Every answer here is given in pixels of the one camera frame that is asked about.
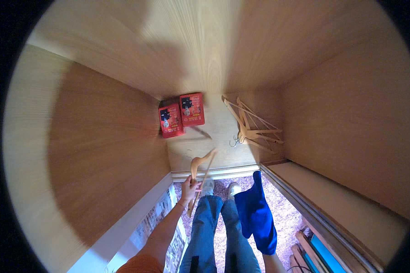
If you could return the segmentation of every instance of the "sneaker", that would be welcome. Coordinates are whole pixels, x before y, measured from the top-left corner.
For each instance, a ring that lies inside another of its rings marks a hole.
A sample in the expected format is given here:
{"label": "sneaker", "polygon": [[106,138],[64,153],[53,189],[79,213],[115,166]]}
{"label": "sneaker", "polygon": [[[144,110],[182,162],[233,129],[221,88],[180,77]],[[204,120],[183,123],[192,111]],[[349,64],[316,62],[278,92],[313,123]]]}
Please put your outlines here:
{"label": "sneaker", "polygon": [[230,187],[228,188],[228,199],[234,200],[234,195],[238,193],[241,193],[240,184],[237,182],[231,183]]}
{"label": "sneaker", "polygon": [[214,180],[207,179],[202,182],[204,185],[202,187],[202,196],[213,195],[214,193]]}

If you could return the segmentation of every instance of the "door frame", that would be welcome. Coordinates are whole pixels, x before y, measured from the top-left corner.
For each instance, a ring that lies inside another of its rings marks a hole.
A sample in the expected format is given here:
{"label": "door frame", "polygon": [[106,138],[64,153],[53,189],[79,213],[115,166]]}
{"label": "door frame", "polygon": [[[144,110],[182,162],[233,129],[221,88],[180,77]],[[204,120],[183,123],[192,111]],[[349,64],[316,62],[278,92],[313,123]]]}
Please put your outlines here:
{"label": "door frame", "polygon": [[268,165],[270,164],[267,162],[260,164],[262,174],[322,234],[352,272],[383,272],[383,262],[371,250],[285,179],[269,169]]}

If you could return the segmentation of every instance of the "hand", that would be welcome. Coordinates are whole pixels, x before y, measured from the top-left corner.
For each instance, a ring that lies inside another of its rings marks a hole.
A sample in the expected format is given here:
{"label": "hand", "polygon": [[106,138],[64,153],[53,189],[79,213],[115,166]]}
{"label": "hand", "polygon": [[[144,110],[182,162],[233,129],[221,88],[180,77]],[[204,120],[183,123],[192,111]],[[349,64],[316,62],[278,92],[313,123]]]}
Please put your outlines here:
{"label": "hand", "polygon": [[182,183],[182,196],[179,200],[179,204],[186,207],[188,203],[196,196],[196,192],[201,191],[202,182],[197,182],[196,179],[191,181],[191,176]]}

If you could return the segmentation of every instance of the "orange sleeve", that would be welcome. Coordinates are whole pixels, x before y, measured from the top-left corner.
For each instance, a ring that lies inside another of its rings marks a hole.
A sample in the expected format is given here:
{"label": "orange sleeve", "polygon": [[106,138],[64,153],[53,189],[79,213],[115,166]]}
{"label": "orange sleeve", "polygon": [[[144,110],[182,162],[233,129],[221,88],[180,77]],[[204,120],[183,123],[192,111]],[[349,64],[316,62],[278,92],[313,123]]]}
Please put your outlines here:
{"label": "orange sleeve", "polygon": [[122,265],[117,273],[163,273],[164,266],[151,255],[137,255]]}

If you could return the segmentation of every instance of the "cartoon character on box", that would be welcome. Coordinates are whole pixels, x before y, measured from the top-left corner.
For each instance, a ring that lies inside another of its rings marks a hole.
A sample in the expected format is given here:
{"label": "cartoon character on box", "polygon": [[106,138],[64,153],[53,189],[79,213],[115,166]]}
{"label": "cartoon character on box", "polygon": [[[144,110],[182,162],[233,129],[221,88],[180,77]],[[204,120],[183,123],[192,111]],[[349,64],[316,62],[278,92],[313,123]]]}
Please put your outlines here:
{"label": "cartoon character on box", "polygon": [[161,121],[164,121],[163,126],[165,128],[170,126],[170,123],[168,122],[168,120],[170,119],[170,113],[168,109],[164,109],[159,111],[159,113],[161,114]]}
{"label": "cartoon character on box", "polygon": [[189,108],[193,106],[193,103],[191,102],[190,97],[187,96],[185,98],[182,98],[181,99],[181,104],[182,104],[181,105],[182,109],[185,109],[184,115],[189,116],[190,115],[190,109]]}

